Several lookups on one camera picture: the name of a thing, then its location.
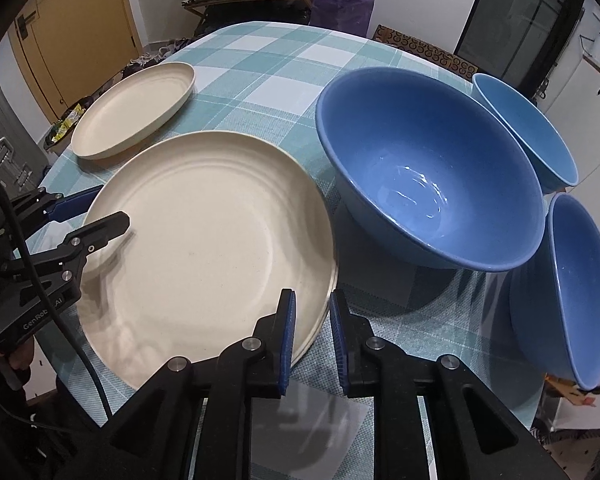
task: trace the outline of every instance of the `bowl rim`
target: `bowl rim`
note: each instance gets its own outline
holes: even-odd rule
[[[497,81],[497,84],[507,86],[510,90],[513,90],[517,95],[519,95],[522,100],[526,101],[530,105],[530,107],[535,110],[536,114],[540,114],[540,116],[542,117],[542,120],[544,120],[544,122],[546,124],[548,124],[548,126],[555,132],[555,134],[558,136],[558,139],[562,143],[562,146],[567,151],[567,153],[569,153],[569,156],[571,157],[571,161],[573,163],[573,169],[575,170],[575,177],[576,177],[575,180],[568,180],[568,179],[564,178],[563,176],[561,176],[560,174],[558,174],[554,170],[554,168],[552,168],[551,166],[549,166],[544,161],[544,159],[540,155],[538,155],[538,153],[536,153],[536,150],[534,150],[533,147],[531,147],[529,145],[529,143],[526,142],[526,140],[523,139],[522,136],[520,136],[520,134],[518,133],[518,131],[513,126],[511,126],[511,124],[509,124],[509,121],[507,121],[502,116],[502,114],[498,111],[498,109],[491,103],[490,99],[484,94],[484,92],[480,88],[480,84],[477,82],[477,80],[480,80],[480,79],[495,80],[495,81]],[[576,165],[576,161],[573,158],[573,155],[571,155],[569,147],[567,146],[567,144],[564,142],[564,140],[560,136],[560,133],[558,132],[558,130],[556,130],[555,127],[551,124],[551,121],[549,119],[547,119],[546,116],[538,108],[536,108],[535,106],[533,106],[531,104],[531,102],[529,101],[529,99],[527,99],[526,97],[524,97],[520,92],[518,92],[515,88],[513,88],[513,86],[510,86],[510,85],[506,84],[504,81],[502,81],[502,80],[498,79],[497,77],[494,77],[494,76],[492,76],[490,74],[476,73],[476,74],[474,74],[472,76],[472,83],[474,85],[474,88],[478,92],[480,92],[480,95],[484,98],[484,100],[489,103],[491,109],[487,108],[487,110],[489,110],[492,114],[494,114],[498,118],[498,120],[500,120],[501,122],[503,122],[504,124],[506,124],[507,128],[511,131],[511,133],[513,133],[516,136],[516,139],[519,139],[519,142],[522,142],[528,148],[528,150],[531,153],[534,154],[534,156],[536,157],[536,159],[539,160],[540,162],[542,162],[542,164],[544,165],[545,168],[547,168],[549,171],[551,171],[551,173],[553,173],[565,185],[567,185],[567,186],[577,186],[578,185],[578,182],[580,181],[580,175],[578,174],[578,167]]]
[[[532,244],[533,250],[528,251],[528,253],[524,254],[517,260],[515,260],[511,263],[508,263],[508,264],[484,264],[484,263],[476,262],[474,260],[469,260],[462,256],[457,256],[455,254],[447,253],[445,251],[435,248],[431,244],[422,240],[419,236],[416,236],[413,232],[411,232],[410,229],[407,229],[407,228],[401,226],[400,224],[398,224],[398,222],[395,221],[394,218],[392,218],[387,213],[382,211],[382,209],[380,209],[375,204],[375,202],[373,202],[368,196],[366,196],[366,194],[363,192],[362,188],[355,182],[355,180],[350,175],[349,171],[347,171],[347,169],[344,167],[343,163],[340,161],[340,159],[338,158],[336,153],[333,151],[333,147],[331,146],[331,143],[329,142],[328,138],[326,137],[326,133],[324,131],[324,124],[322,122],[322,113],[321,113],[322,107],[324,106],[324,96],[327,94],[328,89],[332,88],[333,86],[335,86],[337,84],[342,84],[341,83],[342,81],[351,77],[353,74],[360,73],[360,72],[396,72],[396,71],[409,73],[410,75],[416,76],[417,78],[427,78],[427,80],[435,82],[434,84],[441,84],[441,85],[444,85],[445,88],[449,88],[449,89],[452,89],[452,90],[458,92],[458,94],[460,94],[462,96],[462,98],[468,99],[467,102],[469,102],[471,105],[479,106],[490,117],[493,117],[493,119],[496,121],[496,123],[498,123],[498,125],[502,128],[502,131],[505,132],[509,136],[511,141],[513,142],[512,146],[515,145],[515,149],[520,150],[520,154],[523,155],[523,158],[522,158],[522,160],[524,161],[523,164],[526,162],[526,164],[528,165],[528,170],[531,172],[531,174],[534,177],[534,180],[536,182],[537,191],[538,191],[537,195],[540,199],[537,201],[538,209],[540,212],[540,214],[539,214],[540,220],[536,227],[535,240]],[[520,265],[528,262],[531,259],[531,257],[534,254],[536,254],[538,247],[542,243],[542,237],[544,235],[544,218],[546,216],[545,212],[544,212],[544,198],[542,196],[542,189],[540,187],[540,182],[538,180],[538,177],[536,176],[536,172],[533,168],[533,165],[529,161],[528,156],[526,156],[526,153],[522,149],[522,146],[520,146],[519,142],[516,140],[516,137],[514,137],[513,134],[483,104],[479,103],[478,101],[473,99],[471,96],[465,94],[462,91],[459,91],[458,89],[454,88],[451,85],[446,84],[443,81],[440,81],[439,79],[435,79],[431,76],[428,76],[428,75],[420,73],[420,72],[416,72],[414,70],[409,70],[406,68],[399,68],[399,67],[389,67],[389,66],[364,67],[364,68],[351,70],[350,72],[339,75],[336,78],[334,78],[333,80],[331,80],[324,87],[322,92],[320,92],[320,96],[318,97],[318,101],[317,101],[316,107],[315,107],[315,125],[316,125],[316,130],[318,131],[318,138],[320,139],[320,143],[322,145],[322,148],[326,152],[327,157],[329,158],[331,163],[336,167],[336,170],[339,173],[341,173],[342,176],[344,178],[346,178],[347,181],[353,186],[353,188],[356,191],[356,193],[358,194],[358,196],[368,206],[370,206],[377,215],[379,215],[384,220],[388,221],[389,225],[393,229],[397,230],[400,234],[407,235],[411,241],[413,241],[416,245],[420,246],[424,250],[430,251],[431,253],[435,254],[436,256],[439,256],[440,258],[442,258],[443,260],[452,262],[453,264],[461,266],[465,269],[478,270],[481,272],[505,272],[508,270],[512,270],[512,269],[519,267]]]
[[[579,371],[576,369],[576,366],[574,364],[574,359],[573,359],[573,352],[571,351],[570,332],[567,330],[566,320],[564,319],[564,306],[562,304],[562,290],[560,288],[560,277],[558,275],[558,260],[555,255],[555,238],[554,238],[554,208],[555,208],[555,203],[558,202],[558,200],[568,200],[569,202],[576,205],[577,208],[579,208],[581,211],[583,211],[586,214],[586,218],[588,219],[589,223],[592,225],[594,232],[597,233],[599,237],[600,237],[600,231],[599,231],[598,227],[596,226],[595,222],[593,221],[593,218],[587,211],[587,209],[580,203],[580,201],[578,199],[576,199],[576,197],[571,196],[569,193],[562,192],[562,193],[556,193],[556,195],[552,198],[551,203],[549,204],[549,211],[547,213],[547,223],[548,223],[548,231],[549,231],[549,248],[551,251],[551,258],[552,258],[552,272],[554,274],[554,289],[555,289],[556,297],[558,299],[558,305],[560,306],[559,315],[560,315],[560,322],[562,324],[562,332],[564,333],[564,345],[566,347],[567,356],[569,358],[569,364],[571,367],[571,371],[573,372],[573,376],[576,379],[578,386],[580,386],[584,390],[592,390],[593,388],[598,386],[598,384],[587,384],[585,381],[582,380],[582,377],[581,377]]]

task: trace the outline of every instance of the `metal suitcase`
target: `metal suitcase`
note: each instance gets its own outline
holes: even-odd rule
[[[10,198],[36,189],[45,175],[45,153],[27,133],[0,88],[0,182]]]

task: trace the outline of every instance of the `glass door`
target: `glass door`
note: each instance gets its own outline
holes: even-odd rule
[[[584,0],[476,0],[456,54],[532,97]]]

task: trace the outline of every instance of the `metal screw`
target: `metal screw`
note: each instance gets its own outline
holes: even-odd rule
[[[447,354],[440,358],[440,364],[449,370],[455,370],[460,366],[460,359],[458,359],[455,355]]]
[[[257,350],[261,345],[262,341],[260,341],[257,337],[248,337],[242,342],[242,348],[249,351]]]
[[[372,350],[379,350],[381,348],[384,348],[385,344],[386,343],[384,342],[384,339],[382,339],[381,337],[373,336],[366,340],[366,345]]]
[[[184,357],[172,357],[167,362],[167,368],[172,372],[179,372],[187,367],[187,359]]]

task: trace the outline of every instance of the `black cable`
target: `black cable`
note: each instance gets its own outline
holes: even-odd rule
[[[86,434],[84,431],[69,430],[68,428],[60,428],[59,426],[53,426],[51,424],[43,424],[42,422],[35,422],[33,420],[27,420],[26,418],[24,418],[22,416],[17,416],[14,413],[11,413],[3,405],[1,405],[1,403],[0,403],[0,409],[3,410],[3,412],[6,413],[7,415],[9,415],[11,418],[14,418],[15,420],[17,420],[19,422],[22,422],[23,424],[28,424],[29,426],[43,428],[44,430],[58,431],[59,433]]]
[[[589,54],[589,51],[586,48],[584,48],[584,44],[582,43],[582,40],[587,40],[587,41],[595,41],[595,40],[592,40],[591,38],[587,38],[586,36],[583,36],[582,34],[580,35],[580,46],[587,54]]]
[[[68,326],[65,325],[64,321],[60,318],[60,315],[55,310],[55,308],[51,305],[51,301],[49,300],[48,295],[45,292],[44,287],[42,286],[42,282],[40,282],[40,277],[36,272],[36,267],[33,265],[31,261],[31,255],[29,253],[29,248],[27,247],[27,243],[22,234],[22,229],[20,228],[20,223],[18,222],[18,218],[16,216],[15,211],[13,210],[13,206],[11,205],[11,201],[7,196],[6,191],[0,184],[0,207],[4,212],[4,217],[9,224],[11,229],[11,235],[16,242],[16,247],[20,251],[20,257],[22,259],[22,263],[24,264],[25,269],[29,273],[29,279],[33,284],[33,287],[40,298],[40,301],[47,309],[55,324],[60,329],[60,332],[64,336],[64,338],[69,342],[69,344],[74,348],[75,352],[78,354],[80,361],[84,364],[84,367],[87,368],[87,372],[89,373],[91,380],[93,381],[96,390],[98,391],[98,396],[100,397],[100,401],[102,402],[102,407],[104,408],[104,412],[107,415],[107,418],[111,418],[113,413],[111,411],[111,407],[109,405],[109,401],[107,400],[107,394],[102,387],[102,383],[100,382],[100,378],[98,377],[95,368],[89,361],[87,355],[84,353],[84,350],[80,347],[78,342],[75,340],[74,335],[69,330]]]

